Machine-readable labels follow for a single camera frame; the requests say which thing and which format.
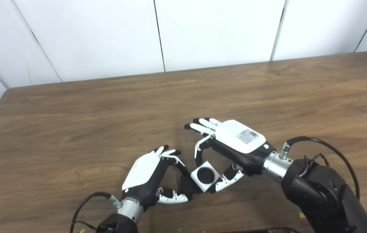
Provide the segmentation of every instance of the panel seam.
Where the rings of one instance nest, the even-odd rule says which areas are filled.
[[[162,40],[161,40],[161,38],[160,38],[159,21],[158,21],[158,18],[157,18],[157,11],[156,11],[156,3],[155,3],[155,0],[153,0],[153,5],[154,5],[154,7],[155,7],[156,24],[157,24],[157,27],[158,27],[159,43],[160,43],[160,52],[162,53],[163,71],[164,71],[164,72],[166,72],[166,68],[165,68],[165,59],[164,59],[164,57],[163,57]]]
[[[35,41],[35,43],[37,44],[37,46],[40,49],[40,52],[43,54],[43,56],[45,57],[47,63],[51,66],[51,68],[53,68],[53,71],[55,72],[55,75],[58,77],[59,81],[62,83],[62,79],[59,76],[57,70],[55,69],[53,63],[51,62],[49,56],[47,55],[47,53],[44,51],[43,46],[41,46],[40,42],[38,41],[37,37],[35,36],[34,32],[32,31],[30,25],[28,24],[27,20],[25,19],[24,15],[22,15],[21,10],[19,9],[19,7],[17,6],[17,4],[15,3],[14,0],[9,0],[9,2],[11,3],[11,5],[14,7],[16,13],[18,14],[19,18],[22,20],[22,23],[25,25],[25,27],[28,29],[29,34],[32,36],[33,40]]]
[[[275,52],[277,50],[278,40],[280,39],[281,30],[283,28],[284,18],[285,18],[285,15],[287,13],[287,7],[288,7],[289,2],[290,2],[290,0],[285,0],[284,1],[284,7],[283,7],[283,11],[281,12],[280,23],[278,24],[278,30],[277,30],[277,34],[275,36],[274,46],[272,47],[271,57],[269,59],[270,61],[273,61],[274,57],[275,57]]]

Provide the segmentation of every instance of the silver cylinder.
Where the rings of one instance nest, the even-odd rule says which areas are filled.
[[[144,212],[141,203],[133,198],[126,197],[122,200],[122,207],[117,211],[118,214],[124,215],[133,220],[136,224]]]
[[[264,161],[262,174],[280,183],[292,162],[291,158],[283,159],[279,153],[273,151]]]

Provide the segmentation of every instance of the robotic hand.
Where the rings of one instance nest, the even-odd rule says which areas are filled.
[[[189,175],[185,165],[176,156],[180,155],[180,151],[165,151],[168,148],[167,145],[161,146],[135,161],[122,185],[120,200],[104,192],[97,192],[87,197],[74,214],[70,233],[73,232],[75,223],[86,224],[96,230],[96,233],[137,233],[140,217],[150,206],[157,202],[175,204],[191,200],[191,195],[159,187],[169,165],[175,165],[183,176]],[[97,228],[76,221],[81,207],[94,196],[104,196],[117,208],[117,212],[103,220]]]
[[[281,184],[286,198],[300,207],[316,233],[367,233],[367,213],[358,200],[360,190],[353,168],[345,156],[327,142],[296,137],[288,140],[278,153],[262,134],[235,120],[220,122],[213,118],[196,118],[185,128],[204,136],[195,145],[198,168],[191,173],[191,178],[196,184],[181,178],[185,193],[217,192],[244,174],[260,174]],[[323,144],[343,159],[353,176],[356,195],[330,168],[324,155],[316,155],[311,160],[288,158],[290,147],[304,140]],[[216,176],[217,171],[202,161],[203,149],[210,147],[234,162],[221,176]],[[315,162],[318,157],[324,159],[325,166]]]

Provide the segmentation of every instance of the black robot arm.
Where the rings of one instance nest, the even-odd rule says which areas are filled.
[[[344,179],[330,167],[308,163],[298,159],[288,168],[281,181],[286,198],[316,233],[367,233],[367,213]]]

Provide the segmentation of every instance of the black object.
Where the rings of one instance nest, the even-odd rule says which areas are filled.
[[[298,205],[316,233],[367,233],[367,213],[349,185],[332,168],[316,162],[306,168],[298,159],[288,168],[281,187]]]
[[[347,160],[347,158],[343,155],[343,153],[341,153],[338,149],[336,149],[334,146],[330,145],[329,143],[321,140],[321,139],[317,139],[317,138],[313,138],[313,137],[307,137],[307,136],[299,136],[299,137],[295,137],[292,139],[288,139],[286,141],[286,144],[292,146],[294,143],[300,142],[300,141],[312,141],[312,142],[316,142],[316,143],[320,143],[326,147],[328,147],[329,149],[331,149],[332,151],[334,151],[334,153],[336,153],[336,155],[338,155],[343,162],[346,164],[351,177],[353,178],[353,182],[354,182],[354,187],[356,190],[356,197],[357,199],[360,200],[360,185],[359,185],[359,181],[357,180],[357,176],[356,173],[354,172],[353,167],[351,166],[350,162]]]
[[[96,233],[139,233],[137,224],[121,214],[112,214],[97,227]]]
[[[80,205],[77,207],[76,211],[74,212],[74,216],[73,216],[73,219],[71,220],[71,225],[70,225],[70,233],[73,233],[74,231],[74,225],[76,223],[82,223],[82,224],[85,224],[86,226],[92,228],[93,226],[88,224],[88,223],[85,223],[85,222],[82,222],[82,221],[76,221],[77,220],[77,216],[81,210],[81,208],[84,206],[84,204],[86,202],[88,202],[90,199],[94,198],[94,197],[97,197],[97,196],[103,196],[105,197],[106,199],[110,199],[111,198],[111,194],[110,193],[107,193],[107,192],[95,192],[91,195],[89,195],[88,197],[86,197],[81,203]]]

